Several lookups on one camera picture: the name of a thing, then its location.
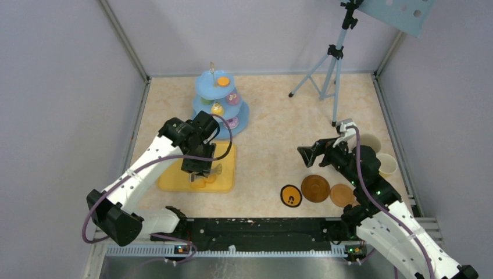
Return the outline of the yellow serving tray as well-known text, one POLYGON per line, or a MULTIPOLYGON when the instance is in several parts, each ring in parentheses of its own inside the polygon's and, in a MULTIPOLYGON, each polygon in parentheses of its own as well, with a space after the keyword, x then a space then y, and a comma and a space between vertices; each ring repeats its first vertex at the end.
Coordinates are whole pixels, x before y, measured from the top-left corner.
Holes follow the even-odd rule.
POLYGON ((232 145, 228 155, 219 161, 212 163, 212 167, 222 164, 221 175, 212 184, 206 184, 203 189, 192 189, 189 182, 189 174, 181 170, 183 160, 174 162, 157 180, 157 186, 162 191, 173 192, 212 192, 227 193, 232 190, 235 180, 237 147, 232 145))

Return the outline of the light blue tripod stand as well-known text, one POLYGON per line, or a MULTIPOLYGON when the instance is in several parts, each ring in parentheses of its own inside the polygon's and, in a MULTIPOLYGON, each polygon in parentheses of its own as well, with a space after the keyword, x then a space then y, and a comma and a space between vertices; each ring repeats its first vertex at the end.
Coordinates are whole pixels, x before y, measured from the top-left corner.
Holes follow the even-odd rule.
POLYGON ((357 1, 341 1, 340 6, 345 8, 345 16, 342 21, 342 26, 341 26, 341 32, 338 36, 338 40, 336 44, 330 44, 328 46, 326 54, 322 56, 322 58, 316 63, 316 65, 306 74, 306 76, 300 81, 300 83, 288 94, 289 98, 292 98, 295 93, 301 88, 302 85, 304 85, 308 80, 311 81, 313 84, 314 88, 319 94, 319 99, 324 100, 326 98, 333 97, 334 98, 334 104, 333 104, 333 115, 332 115, 332 120, 331 124, 333 127, 336 126, 337 123, 337 110, 338 110, 338 97, 339 97, 339 91, 340 91, 340 77, 341 77, 341 70, 342 70, 342 60, 344 57, 344 41, 346 34, 349 29, 353 29, 357 23, 358 19, 354 17, 355 11, 361 6, 361 4, 364 3, 364 0, 357 0, 357 1), (330 65, 328 67, 328 71, 326 73, 326 78, 324 80, 324 84, 322 88, 319 88, 316 84, 316 82, 313 79, 313 74, 315 71, 324 63, 325 60, 328 58, 331 58, 330 65), (333 94, 329 94, 328 91, 330 89, 330 81, 333 76, 333 73, 335 71, 335 78, 333 80, 333 83, 335 84, 335 91, 333 94))

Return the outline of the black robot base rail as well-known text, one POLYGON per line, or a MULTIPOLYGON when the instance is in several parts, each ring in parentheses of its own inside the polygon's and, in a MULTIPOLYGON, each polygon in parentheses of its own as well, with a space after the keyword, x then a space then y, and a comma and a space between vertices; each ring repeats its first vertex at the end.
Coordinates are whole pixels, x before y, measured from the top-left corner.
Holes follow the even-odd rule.
POLYGON ((181 238, 198 243, 200 239, 219 237, 308 237, 308 240, 338 243, 359 241, 335 217, 297 218, 188 218, 178 222, 172 232, 158 231, 158 235, 181 238))

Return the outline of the dark brown wooden saucer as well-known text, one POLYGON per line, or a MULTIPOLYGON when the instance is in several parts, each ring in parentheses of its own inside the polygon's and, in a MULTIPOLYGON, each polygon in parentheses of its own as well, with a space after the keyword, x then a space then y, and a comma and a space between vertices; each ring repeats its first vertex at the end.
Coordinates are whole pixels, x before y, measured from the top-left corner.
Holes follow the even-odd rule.
POLYGON ((303 179, 301 192, 308 201, 320 203, 329 197, 330 185, 322 176, 312 174, 303 179))

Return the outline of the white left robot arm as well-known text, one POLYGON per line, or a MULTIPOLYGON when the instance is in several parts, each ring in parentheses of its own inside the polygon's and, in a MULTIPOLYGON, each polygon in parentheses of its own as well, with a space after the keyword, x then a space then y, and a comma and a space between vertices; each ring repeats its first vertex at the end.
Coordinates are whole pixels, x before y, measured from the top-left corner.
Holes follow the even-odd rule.
POLYGON ((92 190, 86 197, 89 212, 83 223, 82 238, 88 244, 98 239, 88 239, 86 229, 93 222, 119 246, 132 243, 142 231, 144 218, 135 209, 141 198, 174 162, 181 159, 181 171, 190 180, 209 177, 215 173, 212 163, 225 158, 229 145, 215 157, 216 144, 212 141, 220 132, 223 117, 201 111, 193 119, 182 121, 171 118, 158 130, 156 137, 137 161, 115 182, 105 189, 92 190))

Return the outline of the yellow cupcake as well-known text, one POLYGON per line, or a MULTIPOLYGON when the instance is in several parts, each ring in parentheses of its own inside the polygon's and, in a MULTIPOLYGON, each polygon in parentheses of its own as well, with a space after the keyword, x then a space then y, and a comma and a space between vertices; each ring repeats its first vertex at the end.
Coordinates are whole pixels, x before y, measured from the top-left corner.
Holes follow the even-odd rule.
POLYGON ((220 102, 213 103, 210 111, 214 115, 219 115, 219 116, 224 115, 224 107, 220 102))

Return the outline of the black and yellow round coaster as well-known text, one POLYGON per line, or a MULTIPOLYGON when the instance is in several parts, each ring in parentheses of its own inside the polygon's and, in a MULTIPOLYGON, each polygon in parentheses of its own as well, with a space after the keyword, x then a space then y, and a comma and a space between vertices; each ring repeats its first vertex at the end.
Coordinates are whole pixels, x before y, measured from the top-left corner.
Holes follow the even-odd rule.
POLYGON ((302 192, 294 185, 285 185, 280 190, 280 199, 283 205, 297 208, 303 200, 302 192))

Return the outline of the cream cup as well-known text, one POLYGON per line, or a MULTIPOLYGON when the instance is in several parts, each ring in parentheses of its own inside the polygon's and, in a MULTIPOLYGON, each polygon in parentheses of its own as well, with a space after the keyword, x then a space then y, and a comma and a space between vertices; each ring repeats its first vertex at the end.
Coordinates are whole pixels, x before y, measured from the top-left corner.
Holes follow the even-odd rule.
POLYGON ((398 163, 393 156, 387 153, 379 153, 377 154, 377 159, 381 163, 379 168, 379 173, 381 176, 388 177, 397 171, 398 163))
POLYGON ((360 144, 370 147, 375 153, 379 153, 382 148, 381 141, 373 134, 361 134, 360 144))

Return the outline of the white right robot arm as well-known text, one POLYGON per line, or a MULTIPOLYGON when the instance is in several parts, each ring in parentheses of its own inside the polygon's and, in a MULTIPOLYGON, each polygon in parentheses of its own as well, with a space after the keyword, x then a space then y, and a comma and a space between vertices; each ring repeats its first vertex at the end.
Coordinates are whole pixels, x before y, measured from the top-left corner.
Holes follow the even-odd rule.
POLYGON ((362 145, 349 149, 347 142, 320 139, 297 151, 306 167, 322 156, 321 167, 331 166, 353 186, 357 206, 346 206, 341 232, 347 239, 361 239, 380 252, 405 278, 478 278, 471 266, 451 258, 425 231, 396 189, 379 174, 375 151, 362 145))

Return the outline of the purple donut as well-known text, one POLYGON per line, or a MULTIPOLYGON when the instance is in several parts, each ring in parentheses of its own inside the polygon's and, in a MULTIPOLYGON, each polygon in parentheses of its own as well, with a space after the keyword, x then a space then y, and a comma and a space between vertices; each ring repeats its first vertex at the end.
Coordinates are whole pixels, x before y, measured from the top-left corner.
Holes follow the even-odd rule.
POLYGON ((228 119, 225 122, 225 125, 228 126, 230 129, 235 129, 239 125, 239 118, 233 117, 231 119, 228 119))

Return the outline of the blue three-tier cake stand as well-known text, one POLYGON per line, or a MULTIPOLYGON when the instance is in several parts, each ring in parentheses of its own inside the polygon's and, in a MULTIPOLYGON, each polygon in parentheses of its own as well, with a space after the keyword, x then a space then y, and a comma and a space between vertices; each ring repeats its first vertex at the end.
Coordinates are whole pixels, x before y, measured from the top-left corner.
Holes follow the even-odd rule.
POLYGON ((215 102, 220 102, 224 107, 224 115, 221 119, 215 117, 216 121, 220 124, 220 132, 216 137, 218 140, 226 140, 229 138, 228 126, 225 122, 233 117, 239 118, 239 125, 235 129, 231 129, 232 135, 237 135, 239 132, 244 130, 248 125, 249 121, 249 106, 244 101, 243 97, 240 104, 237 106, 230 106, 226 102, 226 96, 231 92, 240 92, 237 90, 235 79, 229 73, 223 70, 216 70, 213 62, 209 64, 209 70, 203 72, 199 77, 195 79, 195 98, 192 102, 193 115, 195 116, 200 111, 206 113, 211 113, 211 105, 201 104, 201 97, 205 99, 214 100, 215 102), (227 87, 220 87, 217 85, 217 79, 219 77, 226 76, 231 80, 231 83, 227 87))

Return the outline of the pink flower donut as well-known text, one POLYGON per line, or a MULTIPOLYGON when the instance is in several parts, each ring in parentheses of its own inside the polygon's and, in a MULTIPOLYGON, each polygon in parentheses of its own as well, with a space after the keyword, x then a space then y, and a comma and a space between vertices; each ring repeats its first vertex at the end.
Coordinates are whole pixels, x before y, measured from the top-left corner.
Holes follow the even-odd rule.
POLYGON ((231 92, 226 96, 226 102, 230 106, 237 106, 242 101, 242 98, 239 93, 231 92))

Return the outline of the light brown wooden coaster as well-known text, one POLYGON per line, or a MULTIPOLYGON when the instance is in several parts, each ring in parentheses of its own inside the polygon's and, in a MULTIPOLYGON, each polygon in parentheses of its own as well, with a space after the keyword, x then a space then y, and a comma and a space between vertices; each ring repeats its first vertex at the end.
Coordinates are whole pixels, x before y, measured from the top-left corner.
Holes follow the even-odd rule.
POLYGON ((353 190, 345 184, 333 185, 330 191, 330 198, 333 204, 340 208, 351 205, 355 201, 353 190))

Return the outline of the cream cup front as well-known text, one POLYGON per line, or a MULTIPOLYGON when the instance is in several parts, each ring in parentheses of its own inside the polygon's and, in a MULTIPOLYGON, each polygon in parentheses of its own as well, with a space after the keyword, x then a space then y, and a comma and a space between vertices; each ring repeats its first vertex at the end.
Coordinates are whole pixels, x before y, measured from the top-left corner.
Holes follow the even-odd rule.
POLYGON ((381 176, 388 177, 397 171, 398 163, 393 156, 387 153, 379 153, 377 154, 377 159, 381 163, 379 168, 379 173, 381 176))

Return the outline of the green cupcake with topping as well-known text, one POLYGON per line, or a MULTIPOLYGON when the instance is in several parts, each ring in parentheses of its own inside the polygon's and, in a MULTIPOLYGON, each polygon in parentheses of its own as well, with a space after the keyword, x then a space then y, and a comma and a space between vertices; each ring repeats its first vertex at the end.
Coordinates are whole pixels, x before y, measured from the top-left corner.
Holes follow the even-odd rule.
POLYGON ((214 100, 205 99, 205 98, 201 97, 201 104, 203 104, 203 105, 211 105, 213 102, 214 102, 214 100))

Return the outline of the cream cup rear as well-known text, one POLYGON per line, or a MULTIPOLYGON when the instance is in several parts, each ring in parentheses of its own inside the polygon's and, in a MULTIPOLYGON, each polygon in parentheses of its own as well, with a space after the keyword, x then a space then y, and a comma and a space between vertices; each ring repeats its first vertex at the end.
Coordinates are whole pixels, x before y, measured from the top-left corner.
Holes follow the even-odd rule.
POLYGON ((382 148, 381 141, 373 134, 361 134, 360 144, 370 147, 375 153, 379 153, 382 148))

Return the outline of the light blue perforated panel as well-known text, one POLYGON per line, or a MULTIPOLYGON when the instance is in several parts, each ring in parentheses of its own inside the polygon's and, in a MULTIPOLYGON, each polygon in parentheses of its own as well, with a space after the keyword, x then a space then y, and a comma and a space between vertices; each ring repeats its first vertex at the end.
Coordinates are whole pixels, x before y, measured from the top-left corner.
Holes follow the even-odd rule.
POLYGON ((358 10, 419 38, 435 0, 364 0, 358 10))

